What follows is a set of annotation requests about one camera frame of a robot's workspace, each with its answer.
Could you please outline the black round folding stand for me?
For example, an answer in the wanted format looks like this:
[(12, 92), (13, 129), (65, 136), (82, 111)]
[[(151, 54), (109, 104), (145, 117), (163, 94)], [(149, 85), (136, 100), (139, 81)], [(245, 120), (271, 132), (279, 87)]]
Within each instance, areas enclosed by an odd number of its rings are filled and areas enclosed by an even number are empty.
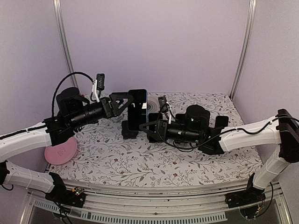
[(124, 120), (121, 122), (121, 134), (124, 140), (136, 139), (139, 131), (130, 131), (128, 128), (128, 121)]

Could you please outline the small black phone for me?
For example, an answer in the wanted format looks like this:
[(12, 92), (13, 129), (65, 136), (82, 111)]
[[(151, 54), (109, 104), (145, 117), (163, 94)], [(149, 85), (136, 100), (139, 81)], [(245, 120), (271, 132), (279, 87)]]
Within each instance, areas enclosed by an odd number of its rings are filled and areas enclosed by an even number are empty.
[(175, 118), (179, 122), (185, 122), (185, 113), (178, 113), (175, 115)]

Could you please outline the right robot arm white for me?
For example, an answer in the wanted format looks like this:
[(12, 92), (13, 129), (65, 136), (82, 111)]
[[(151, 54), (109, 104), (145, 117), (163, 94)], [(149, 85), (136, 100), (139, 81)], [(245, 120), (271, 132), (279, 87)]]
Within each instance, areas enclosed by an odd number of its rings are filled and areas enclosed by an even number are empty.
[(141, 131), (157, 142), (173, 140), (194, 143), (207, 155), (220, 155), (244, 147), (276, 145), (266, 164), (252, 174), (249, 187), (242, 192), (242, 200), (252, 203), (269, 182), (291, 163), (299, 161), (299, 120), (285, 109), (277, 115), (243, 126), (228, 126), (227, 116), (218, 116), (215, 126), (209, 126), (210, 112), (200, 105), (187, 107), (174, 121), (156, 118), (139, 125)]

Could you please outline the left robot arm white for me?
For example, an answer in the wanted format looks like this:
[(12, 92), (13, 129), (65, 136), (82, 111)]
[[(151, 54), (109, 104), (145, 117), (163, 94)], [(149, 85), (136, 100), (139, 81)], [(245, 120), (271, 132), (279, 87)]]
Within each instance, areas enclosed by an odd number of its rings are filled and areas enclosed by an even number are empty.
[(69, 191), (58, 174), (36, 172), (17, 166), (9, 159), (36, 149), (64, 144), (85, 125), (118, 117), (133, 99), (126, 92), (117, 92), (92, 103), (81, 96), (76, 87), (63, 90), (56, 97), (59, 109), (56, 116), (1, 136), (0, 182), (52, 194), (60, 203), (66, 202), (70, 197)]

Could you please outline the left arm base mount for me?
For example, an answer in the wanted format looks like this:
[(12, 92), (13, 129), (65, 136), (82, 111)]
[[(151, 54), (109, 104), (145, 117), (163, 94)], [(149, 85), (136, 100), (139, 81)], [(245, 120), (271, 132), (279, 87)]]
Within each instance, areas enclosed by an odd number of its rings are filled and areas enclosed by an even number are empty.
[(86, 199), (84, 188), (75, 187), (73, 189), (67, 189), (58, 174), (49, 172), (49, 175), (53, 179), (54, 188), (50, 193), (45, 193), (45, 199), (57, 204), (83, 208)]

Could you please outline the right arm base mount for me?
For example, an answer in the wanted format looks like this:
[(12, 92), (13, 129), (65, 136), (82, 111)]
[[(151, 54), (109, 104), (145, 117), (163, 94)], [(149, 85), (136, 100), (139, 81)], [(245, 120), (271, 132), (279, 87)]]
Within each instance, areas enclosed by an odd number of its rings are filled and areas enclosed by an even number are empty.
[(229, 208), (235, 208), (239, 206), (248, 205), (251, 203), (257, 203), (265, 200), (264, 189), (258, 189), (253, 185), (255, 173), (253, 173), (247, 182), (245, 190), (240, 190), (233, 193), (227, 193), (225, 195), (225, 203)]

